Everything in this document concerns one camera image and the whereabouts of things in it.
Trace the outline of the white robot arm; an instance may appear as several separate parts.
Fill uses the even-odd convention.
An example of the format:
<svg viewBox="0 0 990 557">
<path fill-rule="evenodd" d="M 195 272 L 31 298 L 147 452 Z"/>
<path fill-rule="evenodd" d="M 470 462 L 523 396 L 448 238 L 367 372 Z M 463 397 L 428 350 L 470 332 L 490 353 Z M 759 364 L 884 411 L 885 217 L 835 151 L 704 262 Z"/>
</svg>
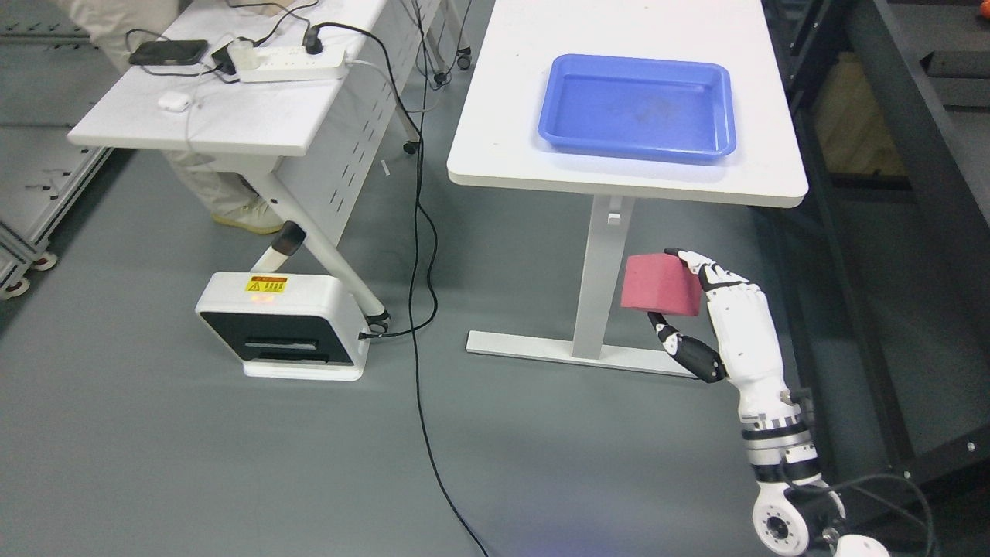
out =
<svg viewBox="0 0 990 557">
<path fill-rule="evenodd" d="M 777 556 L 888 556 L 873 537 L 853 535 L 846 507 L 824 481 L 816 444 L 799 402 L 788 389 L 758 398 L 740 413 L 742 439 L 758 486 L 752 522 L 757 538 Z"/>
</svg>

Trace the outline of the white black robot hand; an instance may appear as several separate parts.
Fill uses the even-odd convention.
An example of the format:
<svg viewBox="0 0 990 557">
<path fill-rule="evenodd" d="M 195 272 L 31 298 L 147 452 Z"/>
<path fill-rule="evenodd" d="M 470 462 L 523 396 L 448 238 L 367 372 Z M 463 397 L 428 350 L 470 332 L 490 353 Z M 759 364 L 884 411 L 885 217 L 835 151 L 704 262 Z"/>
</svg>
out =
<svg viewBox="0 0 990 557">
<path fill-rule="evenodd" d="M 783 401 L 783 360 L 770 307 L 756 283 L 717 261 L 682 249 L 665 249 L 700 279 L 718 349 L 686 336 L 659 313 L 648 313 L 664 351 L 707 383 L 727 378 L 739 391 L 739 420 L 752 430 L 801 422 L 801 408 Z"/>
</svg>

